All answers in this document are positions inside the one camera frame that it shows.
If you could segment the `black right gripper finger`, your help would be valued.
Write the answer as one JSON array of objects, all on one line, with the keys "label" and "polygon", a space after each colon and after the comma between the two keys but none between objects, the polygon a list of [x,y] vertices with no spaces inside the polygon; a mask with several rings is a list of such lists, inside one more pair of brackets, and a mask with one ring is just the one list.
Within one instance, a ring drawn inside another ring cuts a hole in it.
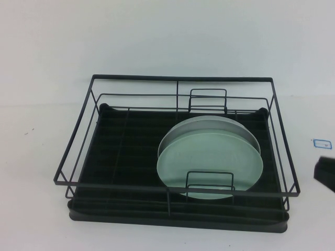
[{"label": "black right gripper finger", "polygon": [[314,168],[314,179],[335,192],[335,160],[321,156]]}]

